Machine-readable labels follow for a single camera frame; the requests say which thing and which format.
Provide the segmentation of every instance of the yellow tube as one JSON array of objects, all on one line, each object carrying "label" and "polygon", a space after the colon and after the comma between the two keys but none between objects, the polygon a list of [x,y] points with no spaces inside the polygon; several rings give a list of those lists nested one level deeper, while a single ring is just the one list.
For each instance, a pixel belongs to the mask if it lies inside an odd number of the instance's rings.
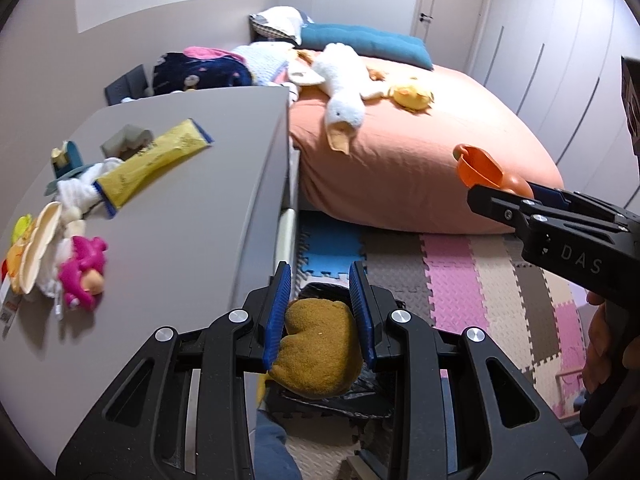
[{"label": "yellow tube", "polygon": [[114,170],[98,177],[94,187],[113,217],[142,187],[167,170],[210,146],[213,139],[192,119],[187,119],[153,140],[146,148]]}]

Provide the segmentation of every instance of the brown plush toy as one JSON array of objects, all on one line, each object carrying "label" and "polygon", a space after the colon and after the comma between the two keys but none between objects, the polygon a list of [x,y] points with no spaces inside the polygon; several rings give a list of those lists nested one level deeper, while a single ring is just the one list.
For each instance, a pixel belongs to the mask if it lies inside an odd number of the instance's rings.
[{"label": "brown plush toy", "polygon": [[362,368],[349,307],[341,301],[297,300],[287,308],[285,327],[288,335],[280,341],[268,378],[308,399],[346,393]]}]

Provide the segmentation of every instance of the pink toy figure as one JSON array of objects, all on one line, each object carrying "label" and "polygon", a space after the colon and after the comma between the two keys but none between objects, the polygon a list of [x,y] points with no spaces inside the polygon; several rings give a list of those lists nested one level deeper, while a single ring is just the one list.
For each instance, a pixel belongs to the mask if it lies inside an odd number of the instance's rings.
[{"label": "pink toy figure", "polygon": [[83,236],[74,236],[71,242],[74,255],[60,266],[58,279],[65,290],[66,304],[92,311],[94,296],[104,290],[103,251],[107,250],[107,243],[100,237],[88,240]]}]

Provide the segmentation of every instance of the price tag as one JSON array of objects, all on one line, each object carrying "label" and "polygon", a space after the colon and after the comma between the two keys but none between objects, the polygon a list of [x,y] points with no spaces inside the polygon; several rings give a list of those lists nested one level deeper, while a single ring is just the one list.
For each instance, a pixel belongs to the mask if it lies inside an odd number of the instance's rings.
[{"label": "price tag", "polygon": [[14,322],[18,307],[22,301],[22,296],[14,294],[11,290],[11,281],[8,276],[2,280],[2,286],[0,286],[0,301],[2,302],[2,307],[0,307],[0,323],[4,323],[4,325],[9,328],[11,323]]}]

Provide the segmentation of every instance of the stuffed animal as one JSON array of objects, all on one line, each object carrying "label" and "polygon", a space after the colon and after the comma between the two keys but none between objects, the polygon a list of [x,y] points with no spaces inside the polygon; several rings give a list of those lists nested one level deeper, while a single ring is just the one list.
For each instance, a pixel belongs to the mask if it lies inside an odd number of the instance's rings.
[{"label": "stuffed animal", "polygon": [[308,53],[301,57],[313,59],[311,68],[324,78],[320,88],[330,97],[324,113],[329,146],[349,155],[351,140],[364,121],[363,100],[385,96],[388,85],[383,81],[372,81],[364,61],[350,46],[342,43],[328,44],[314,58]]},{"label": "stuffed animal", "polygon": [[410,77],[404,84],[392,85],[388,95],[412,113],[426,112],[434,101],[433,92],[427,90],[417,77]]},{"label": "stuffed animal", "polygon": [[71,307],[82,306],[89,312],[95,308],[95,298],[104,290],[104,251],[107,244],[100,237],[71,238],[73,255],[60,265],[58,279],[65,291],[65,301]]},{"label": "stuffed animal", "polygon": [[324,77],[314,72],[309,65],[305,65],[297,58],[289,61],[287,76],[289,77],[289,81],[291,81],[297,87],[318,86],[324,83]]},{"label": "stuffed animal", "polygon": [[308,298],[291,303],[285,313],[287,335],[268,376],[308,399],[344,394],[358,378],[362,356],[353,315],[341,301]]}]

